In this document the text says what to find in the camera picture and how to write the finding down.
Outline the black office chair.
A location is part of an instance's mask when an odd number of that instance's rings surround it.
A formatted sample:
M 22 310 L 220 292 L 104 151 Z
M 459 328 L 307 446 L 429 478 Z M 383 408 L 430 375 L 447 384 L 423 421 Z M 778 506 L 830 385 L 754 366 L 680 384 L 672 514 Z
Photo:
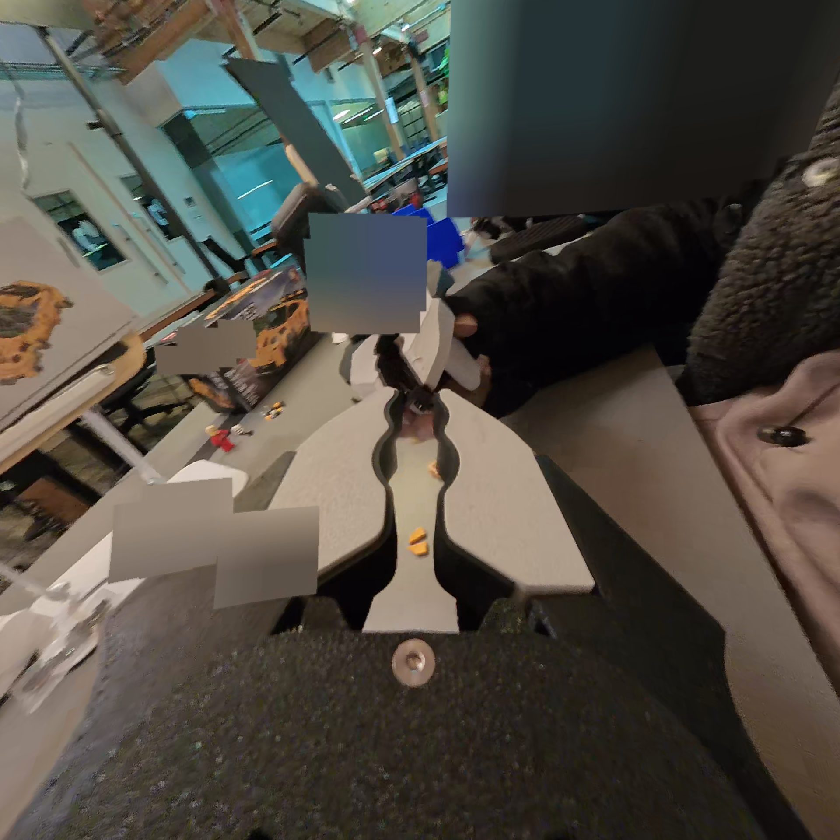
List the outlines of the black office chair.
M 306 272 L 305 241 L 310 234 L 309 217 L 312 214 L 341 214 L 349 208 L 344 195 L 334 185 L 296 185 L 270 224 L 270 241 L 255 248 L 250 256 L 262 257 L 268 251 L 276 252 L 281 258 L 291 256 Z

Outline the lego set box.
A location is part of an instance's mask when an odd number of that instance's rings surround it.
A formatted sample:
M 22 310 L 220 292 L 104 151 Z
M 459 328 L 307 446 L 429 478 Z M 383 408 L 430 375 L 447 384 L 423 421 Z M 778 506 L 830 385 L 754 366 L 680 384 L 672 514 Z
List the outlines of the lego set box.
M 289 255 L 165 335 L 155 368 L 178 376 L 219 413 L 249 413 L 319 336 L 311 330 L 306 278 Z

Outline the clear plastic parts bag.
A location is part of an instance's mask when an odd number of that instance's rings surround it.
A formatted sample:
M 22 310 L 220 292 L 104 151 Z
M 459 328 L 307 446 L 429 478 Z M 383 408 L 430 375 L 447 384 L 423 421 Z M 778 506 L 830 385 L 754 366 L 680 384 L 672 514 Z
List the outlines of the clear plastic parts bag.
M 8 690 L 29 715 L 96 650 L 112 610 L 112 594 L 105 581 L 83 593 L 73 591 L 69 582 L 53 584 L 41 598 L 45 605 L 33 615 L 45 627 Z

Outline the blue plastic bin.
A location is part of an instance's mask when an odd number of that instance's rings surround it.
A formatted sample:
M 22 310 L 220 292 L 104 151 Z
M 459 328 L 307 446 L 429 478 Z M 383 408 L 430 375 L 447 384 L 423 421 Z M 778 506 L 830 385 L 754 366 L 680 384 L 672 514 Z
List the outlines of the blue plastic bin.
M 398 217 L 420 217 L 426 223 L 426 258 L 446 269 L 456 268 L 465 251 L 465 243 L 455 222 L 449 217 L 437 220 L 424 206 L 407 205 L 394 213 Z

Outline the person's right forearm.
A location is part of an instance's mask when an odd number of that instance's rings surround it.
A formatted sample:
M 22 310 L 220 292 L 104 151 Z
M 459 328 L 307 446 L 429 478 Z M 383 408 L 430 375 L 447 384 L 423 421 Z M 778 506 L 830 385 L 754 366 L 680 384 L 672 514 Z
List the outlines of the person's right forearm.
M 626 210 L 557 255 L 503 262 L 448 295 L 490 360 L 483 409 L 506 417 L 557 382 L 653 345 L 686 363 L 690 330 L 750 211 L 744 198 Z

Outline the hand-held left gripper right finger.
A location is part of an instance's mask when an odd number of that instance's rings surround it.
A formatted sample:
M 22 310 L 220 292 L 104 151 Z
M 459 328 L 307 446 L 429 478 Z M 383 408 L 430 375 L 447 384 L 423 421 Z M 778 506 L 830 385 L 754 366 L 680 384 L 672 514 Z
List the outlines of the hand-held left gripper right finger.
M 590 595 L 595 579 L 537 456 L 508 426 L 450 390 L 436 395 L 437 582 L 458 628 L 476 630 L 500 599 Z

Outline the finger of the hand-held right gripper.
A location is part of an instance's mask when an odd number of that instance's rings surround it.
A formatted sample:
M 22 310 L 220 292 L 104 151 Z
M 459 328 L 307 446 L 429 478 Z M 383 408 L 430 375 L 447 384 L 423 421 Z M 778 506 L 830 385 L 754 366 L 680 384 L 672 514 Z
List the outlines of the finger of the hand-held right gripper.
M 381 340 L 384 347 L 389 349 L 393 345 L 396 335 L 371 335 L 368 337 L 352 337 L 349 346 L 341 360 L 341 376 L 352 392 L 355 403 L 362 403 L 373 394 L 389 391 L 391 395 L 397 389 L 388 385 L 380 370 L 380 351 L 377 349 Z
M 455 316 L 442 299 L 426 296 L 414 333 L 377 340 L 377 373 L 384 385 L 404 394 L 435 393 L 444 377 L 454 337 Z

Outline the person's right hand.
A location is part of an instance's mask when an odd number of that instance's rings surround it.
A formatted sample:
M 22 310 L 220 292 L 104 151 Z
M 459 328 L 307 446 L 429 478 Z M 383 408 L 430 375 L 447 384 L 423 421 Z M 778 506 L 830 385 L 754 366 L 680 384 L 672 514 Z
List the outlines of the person's right hand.
M 473 336 L 477 330 L 478 322 L 472 315 L 461 314 L 456 317 L 454 336 L 461 342 L 465 342 L 466 339 Z M 469 391 L 456 381 L 451 381 L 450 389 L 478 408 L 483 408 L 487 403 L 491 389 L 491 366 L 489 358 L 484 354 L 479 355 L 476 361 L 480 368 L 479 386 L 475 390 Z

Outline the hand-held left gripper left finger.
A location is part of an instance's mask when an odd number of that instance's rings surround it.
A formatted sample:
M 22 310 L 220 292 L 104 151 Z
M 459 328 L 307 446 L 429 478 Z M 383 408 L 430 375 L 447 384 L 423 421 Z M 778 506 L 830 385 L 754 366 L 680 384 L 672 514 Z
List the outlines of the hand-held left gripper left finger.
M 318 508 L 315 594 L 363 629 L 396 572 L 396 471 L 401 397 L 382 388 L 337 415 L 298 448 L 269 509 Z

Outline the white book stand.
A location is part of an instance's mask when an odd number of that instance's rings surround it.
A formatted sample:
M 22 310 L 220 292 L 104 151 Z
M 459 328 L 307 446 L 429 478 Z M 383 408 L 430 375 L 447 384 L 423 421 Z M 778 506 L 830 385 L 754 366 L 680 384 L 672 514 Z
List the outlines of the white book stand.
M 96 406 L 111 396 L 140 371 L 146 352 L 141 336 L 127 333 L 110 351 L 108 360 L 78 373 L 58 392 L 54 392 L 33 411 L 22 416 L 2 432 L 2 473 L 7 473 L 32 455 L 40 446 L 71 422 L 82 421 L 114 454 L 135 469 L 148 485 L 167 482 L 141 452 L 110 424 Z M 54 584 L 69 582 L 74 592 L 88 592 L 105 581 L 112 594 L 112 609 L 116 603 L 136 588 L 143 579 L 131 579 L 127 584 L 109 583 L 112 537 L 107 534 L 82 558 L 63 573 Z M 46 604 L 41 597 L 51 585 L 44 585 L 18 573 L 2 563 L 2 577 L 35 598 L 27 609 L 2 616 L 2 700 L 10 696 L 12 681 L 26 664 L 35 641 L 45 627 L 33 611 Z

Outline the lego instruction booklet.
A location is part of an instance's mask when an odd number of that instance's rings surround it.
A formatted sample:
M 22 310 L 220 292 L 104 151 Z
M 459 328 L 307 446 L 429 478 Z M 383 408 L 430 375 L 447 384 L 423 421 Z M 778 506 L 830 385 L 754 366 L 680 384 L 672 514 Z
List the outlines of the lego instruction booklet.
M 102 356 L 134 320 L 63 236 L 26 217 L 2 219 L 1 429 Z

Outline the black fleece jacket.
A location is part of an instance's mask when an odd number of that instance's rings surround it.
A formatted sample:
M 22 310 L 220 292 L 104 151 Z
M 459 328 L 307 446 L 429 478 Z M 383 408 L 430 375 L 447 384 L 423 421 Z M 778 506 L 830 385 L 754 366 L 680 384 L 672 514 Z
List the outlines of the black fleece jacket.
M 769 184 L 689 335 L 678 389 L 689 406 L 783 382 L 838 347 L 839 84 L 807 150 Z

